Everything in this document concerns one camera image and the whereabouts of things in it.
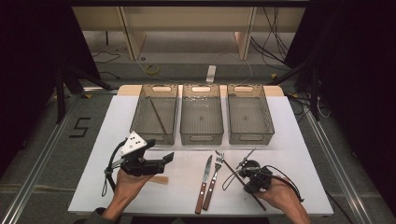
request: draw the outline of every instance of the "knife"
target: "knife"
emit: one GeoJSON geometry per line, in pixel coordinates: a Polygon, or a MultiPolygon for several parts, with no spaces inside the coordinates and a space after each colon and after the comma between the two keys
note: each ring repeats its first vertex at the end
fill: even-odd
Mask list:
{"type": "Polygon", "coordinates": [[[202,179],[201,190],[199,191],[198,202],[197,202],[197,206],[195,208],[195,214],[198,214],[198,215],[201,214],[202,203],[204,202],[204,194],[205,194],[205,189],[206,189],[206,184],[207,184],[207,178],[209,177],[209,173],[210,173],[211,163],[212,163],[212,155],[210,155],[210,157],[207,158],[205,172],[204,172],[204,178],[202,179]]]}

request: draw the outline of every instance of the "wooden handle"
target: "wooden handle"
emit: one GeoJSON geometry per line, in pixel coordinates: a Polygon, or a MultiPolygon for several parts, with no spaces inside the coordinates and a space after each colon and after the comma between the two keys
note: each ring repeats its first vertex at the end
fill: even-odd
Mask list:
{"type": "Polygon", "coordinates": [[[213,189],[215,188],[216,179],[212,179],[209,185],[209,190],[207,191],[204,206],[202,207],[204,210],[207,210],[209,207],[210,199],[212,198],[213,189]]]}
{"type": "Polygon", "coordinates": [[[150,181],[150,182],[157,183],[157,184],[164,184],[164,185],[167,185],[168,182],[169,182],[169,178],[168,178],[168,176],[156,176],[156,175],[155,175],[155,176],[152,177],[149,181],[150,181]]]}
{"type": "Polygon", "coordinates": [[[200,215],[202,210],[202,202],[204,201],[204,194],[206,189],[206,183],[203,182],[201,186],[201,190],[199,191],[197,206],[195,207],[195,214],[200,215]]]}

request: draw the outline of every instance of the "fork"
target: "fork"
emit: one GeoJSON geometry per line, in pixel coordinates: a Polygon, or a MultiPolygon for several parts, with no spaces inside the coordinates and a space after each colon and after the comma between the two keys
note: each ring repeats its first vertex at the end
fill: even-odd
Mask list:
{"type": "Polygon", "coordinates": [[[224,161],[224,152],[220,152],[216,157],[215,162],[215,173],[213,174],[212,181],[210,181],[209,190],[207,191],[204,206],[202,207],[204,210],[207,210],[209,207],[210,199],[212,198],[213,189],[215,188],[216,179],[218,178],[218,170],[221,168],[222,162],[224,161]]]}

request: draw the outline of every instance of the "white table surface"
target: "white table surface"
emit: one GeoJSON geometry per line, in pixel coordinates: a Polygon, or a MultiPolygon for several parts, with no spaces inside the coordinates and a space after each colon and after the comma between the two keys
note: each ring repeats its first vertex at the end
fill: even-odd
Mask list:
{"type": "MultiPolygon", "coordinates": [[[[92,154],[69,206],[69,212],[87,214],[97,207],[107,207],[110,203],[113,192],[109,185],[107,195],[101,196],[105,181],[104,170],[114,148],[129,136],[137,100],[137,96],[113,97],[92,154]]],[[[175,152],[173,161],[168,163],[164,173],[160,174],[169,177],[168,185],[148,182],[124,213],[142,216],[198,216],[194,214],[194,211],[207,158],[213,155],[215,159],[214,150],[223,150],[224,159],[235,168],[251,149],[256,148],[249,159],[257,161],[261,166],[273,165],[288,175],[301,192],[304,198],[303,205],[308,215],[332,215],[329,200],[320,183],[287,97],[267,97],[276,131],[268,146],[230,146],[225,113],[226,100],[225,98],[221,100],[224,123],[222,145],[182,146],[179,135],[180,116],[178,116],[175,144],[171,147],[155,146],[145,154],[146,159],[153,160],[161,159],[172,151],[175,152]]],[[[214,160],[212,160],[209,179],[214,170],[214,160]]],[[[114,180],[116,180],[117,171],[113,173],[114,180]]],[[[262,203],[267,210],[263,211],[257,202],[244,192],[243,186],[237,179],[227,190],[223,190],[221,186],[230,174],[231,171],[223,165],[219,170],[209,209],[203,210],[199,216],[269,217],[282,214],[280,210],[265,201],[262,203]]]]}

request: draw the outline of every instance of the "hand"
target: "hand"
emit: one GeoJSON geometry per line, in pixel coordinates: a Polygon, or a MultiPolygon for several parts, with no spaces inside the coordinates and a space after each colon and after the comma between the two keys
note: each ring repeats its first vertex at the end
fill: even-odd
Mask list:
{"type": "Polygon", "coordinates": [[[272,178],[270,188],[255,195],[282,210],[293,223],[311,223],[294,190],[282,181],[272,178]]]}
{"type": "Polygon", "coordinates": [[[122,169],[117,174],[117,185],[114,191],[113,200],[102,214],[102,217],[115,221],[128,206],[128,204],[137,196],[146,182],[154,175],[133,176],[127,175],[122,169]]]}

